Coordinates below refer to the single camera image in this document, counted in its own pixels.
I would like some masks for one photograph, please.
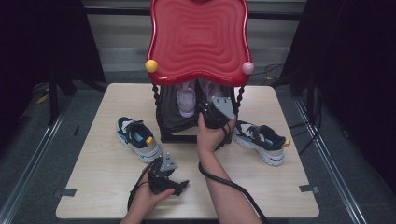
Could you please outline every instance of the black cable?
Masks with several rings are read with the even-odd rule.
[[[303,133],[306,133],[306,132],[308,132],[307,129],[303,130],[303,131],[300,132],[300,133],[293,134],[292,137],[298,136],[298,135],[303,134]]]
[[[145,174],[148,172],[148,170],[151,168],[151,166],[157,162],[157,160],[160,160],[161,158],[158,157],[156,159],[154,159],[153,161],[151,161],[146,168],[142,171],[142,175],[139,176],[139,179],[137,179],[136,183],[134,184],[134,188],[131,190],[130,195],[129,195],[129,199],[128,199],[128,204],[127,204],[127,211],[129,211],[129,207],[132,204],[132,200],[134,199],[134,195],[136,194],[137,190],[140,188],[140,186],[142,186],[143,184],[146,184],[148,182],[144,182],[142,184],[140,184],[140,181],[142,181],[143,176],[145,176]]]
[[[306,144],[306,146],[298,153],[300,156],[303,155],[303,153],[305,152],[305,150],[314,142],[314,140],[317,138],[318,134],[319,134],[319,130],[320,130],[320,125],[321,125],[321,104],[322,104],[322,95],[319,92],[318,93],[318,99],[317,99],[317,105],[316,105],[316,109],[317,112],[315,114],[315,119],[318,117],[319,121],[318,121],[318,127],[314,133],[314,136],[312,136],[311,140]]]
[[[273,67],[273,68],[270,69],[270,70],[267,70],[270,66],[273,66],[273,65],[275,65],[275,67]],[[283,63],[280,63],[280,64],[273,63],[273,64],[269,64],[268,66],[266,66],[266,67],[265,67],[265,70],[264,70],[264,72],[265,72],[265,79],[264,79],[264,81],[263,81],[262,83],[260,83],[260,85],[263,85],[263,84],[268,80],[268,73],[269,73],[269,72],[271,72],[272,70],[278,68],[278,67],[281,66],[281,65],[283,65]]]
[[[215,115],[213,114],[213,112],[212,112],[212,110],[210,109],[210,108],[208,108],[207,110],[206,110],[206,112],[208,112],[208,113],[206,113],[206,114],[209,114],[211,117],[212,117],[212,121],[215,121],[216,122],[216,124],[223,130],[223,132],[224,132],[224,138],[223,138],[223,140],[221,141],[221,143],[216,147],[216,150],[218,150],[219,148],[221,148],[221,147],[223,147],[224,146],[224,144],[225,144],[225,141],[227,141],[227,136],[228,136],[228,134],[227,134],[227,130],[225,130],[225,128],[220,124],[220,122],[216,119],[216,117],[215,117]]]
[[[265,66],[265,70],[264,70],[263,72],[253,73],[253,74],[250,74],[250,76],[257,76],[257,75],[262,75],[262,74],[269,73],[269,72],[271,72],[272,70],[277,69],[277,68],[278,68],[279,66],[281,66],[281,65],[283,65],[283,63],[271,63],[271,64],[268,64],[268,65]]]
[[[265,223],[265,224],[269,224],[269,223],[270,223],[270,222],[268,221],[267,217],[264,215],[264,213],[263,213],[262,210],[260,209],[260,207],[256,204],[256,202],[254,202],[253,197],[251,197],[251,195],[248,193],[247,190],[245,190],[245,189],[242,188],[241,186],[235,184],[233,181],[226,180],[226,179],[223,179],[223,178],[218,177],[218,176],[216,176],[216,175],[212,175],[212,174],[208,173],[208,172],[204,169],[204,167],[202,167],[201,162],[198,163],[198,169],[199,169],[199,171],[201,172],[201,174],[203,174],[204,176],[206,176],[206,177],[208,177],[208,178],[210,178],[210,179],[212,179],[212,180],[214,180],[214,181],[220,182],[221,184],[230,186],[230,187],[232,187],[232,188],[234,188],[234,189],[237,189],[237,190],[241,191],[241,192],[245,195],[245,197],[247,197],[247,199],[249,200],[249,202],[251,203],[251,205],[253,206],[253,208],[256,210],[256,212],[259,214],[260,218],[262,219],[262,223]]]
[[[294,125],[292,125],[292,126],[289,126],[289,129],[293,129],[293,128],[297,128],[297,127],[300,127],[300,126],[303,126],[303,125],[305,125],[305,124],[307,124],[308,122],[301,122],[301,123],[298,123],[298,124],[294,124]]]

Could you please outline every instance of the sneaker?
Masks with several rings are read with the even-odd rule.
[[[212,82],[206,79],[199,79],[199,84],[206,96],[206,100],[211,103],[212,97],[220,97],[220,85],[216,82]]]
[[[255,149],[263,161],[274,166],[283,162],[283,147],[290,142],[289,138],[277,135],[268,126],[256,126],[242,120],[236,122],[233,140],[243,147]]]
[[[122,144],[133,148],[143,162],[151,162],[163,154],[163,149],[157,144],[149,128],[143,124],[143,120],[120,118],[117,134]]]
[[[190,118],[195,114],[195,80],[176,85],[177,104],[180,115]]]

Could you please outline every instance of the red wavy tray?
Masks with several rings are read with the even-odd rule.
[[[152,83],[167,86],[206,78],[226,86],[242,86],[251,62],[246,38],[245,0],[152,0],[152,38],[148,60],[158,69]]]

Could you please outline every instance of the light wood tabletop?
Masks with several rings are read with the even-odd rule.
[[[190,180],[180,196],[161,202],[147,219],[217,218],[205,177],[198,171],[196,145],[161,143],[151,88],[151,84],[131,83],[108,86],[66,186],[76,189],[76,194],[62,197],[57,217],[125,216],[129,193],[146,167],[117,137],[118,119],[129,117],[142,119],[163,152],[170,152],[178,163],[170,179]],[[274,167],[263,162],[254,149],[241,147],[235,141],[226,144],[216,154],[233,182],[251,194],[267,217],[316,217],[318,205],[313,193],[302,193],[299,188],[309,183],[274,89],[246,86],[239,111],[240,120],[265,124],[288,137],[290,145],[285,147],[284,162]]]

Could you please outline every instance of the black curtain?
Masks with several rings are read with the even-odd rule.
[[[390,0],[308,0],[280,78],[290,82],[294,94],[318,86],[394,193],[395,11]]]
[[[1,147],[12,136],[34,85],[48,82],[50,71],[105,82],[87,16],[70,8],[83,8],[82,2],[6,0],[0,6]]]

